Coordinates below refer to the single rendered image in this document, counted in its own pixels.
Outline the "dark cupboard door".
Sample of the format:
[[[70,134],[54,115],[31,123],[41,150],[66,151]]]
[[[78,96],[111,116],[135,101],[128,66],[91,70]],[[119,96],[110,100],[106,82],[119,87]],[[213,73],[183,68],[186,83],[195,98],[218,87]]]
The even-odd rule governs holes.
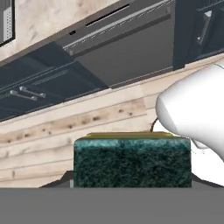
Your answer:
[[[52,42],[0,67],[0,92],[12,84],[72,62],[60,45]]]
[[[10,90],[16,90],[21,95],[35,96],[20,91],[19,87],[22,86],[36,93],[45,93],[46,98],[36,96],[38,99],[31,101],[10,94]],[[71,62],[2,90],[0,122],[89,95],[107,87],[81,63]]]
[[[213,14],[204,41],[199,45],[197,37],[207,11]],[[176,0],[173,69],[220,53],[224,53],[224,0]]]

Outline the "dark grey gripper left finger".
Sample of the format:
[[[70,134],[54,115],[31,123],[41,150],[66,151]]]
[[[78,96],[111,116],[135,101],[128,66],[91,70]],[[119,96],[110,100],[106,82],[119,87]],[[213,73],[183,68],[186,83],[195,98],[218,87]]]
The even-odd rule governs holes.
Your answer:
[[[66,171],[61,179],[57,179],[51,183],[46,185],[42,185],[42,187],[50,187],[50,188],[73,188],[74,187],[74,172],[73,171]]]

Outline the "white rounded object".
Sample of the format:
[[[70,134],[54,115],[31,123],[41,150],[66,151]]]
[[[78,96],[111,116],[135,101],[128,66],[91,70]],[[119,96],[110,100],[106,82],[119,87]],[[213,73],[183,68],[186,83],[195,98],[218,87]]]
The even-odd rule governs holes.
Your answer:
[[[192,174],[224,187],[224,58],[159,94],[153,131],[191,140]]]

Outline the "dark grey dishwasher door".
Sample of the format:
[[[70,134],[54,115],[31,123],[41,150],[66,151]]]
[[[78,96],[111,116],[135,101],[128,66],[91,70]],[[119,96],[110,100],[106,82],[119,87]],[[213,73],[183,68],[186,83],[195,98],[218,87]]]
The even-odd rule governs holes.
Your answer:
[[[137,81],[149,74],[170,69],[173,54],[175,0],[135,0],[118,8],[105,18],[82,26],[74,34],[59,38],[56,43],[63,48],[104,25],[160,4],[166,4],[166,10],[171,13],[170,18],[142,26],[120,38],[114,38],[90,50],[70,56],[77,59],[110,87]]]

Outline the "green and yellow sponge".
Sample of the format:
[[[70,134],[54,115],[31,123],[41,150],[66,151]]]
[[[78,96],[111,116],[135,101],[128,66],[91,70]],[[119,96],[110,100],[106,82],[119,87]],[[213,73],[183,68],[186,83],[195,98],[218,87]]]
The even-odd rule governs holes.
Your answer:
[[[190,188],[191,142],[159,132],[98,132],[74,141],[80,188]]]

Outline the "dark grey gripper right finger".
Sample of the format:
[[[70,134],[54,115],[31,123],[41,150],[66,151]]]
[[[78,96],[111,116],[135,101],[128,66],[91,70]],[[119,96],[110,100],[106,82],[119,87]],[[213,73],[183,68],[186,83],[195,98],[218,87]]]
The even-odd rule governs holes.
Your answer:
[[[217,185],[215,183],[202,180],[202,179],[200,179],[200,178],[198,178],[196,176],[192,176],[192,181],[200,183],[200,184],[205,185],[205,186],[211,186],[211,187],[214,187],[214,188],[223,188],[222,185]]]

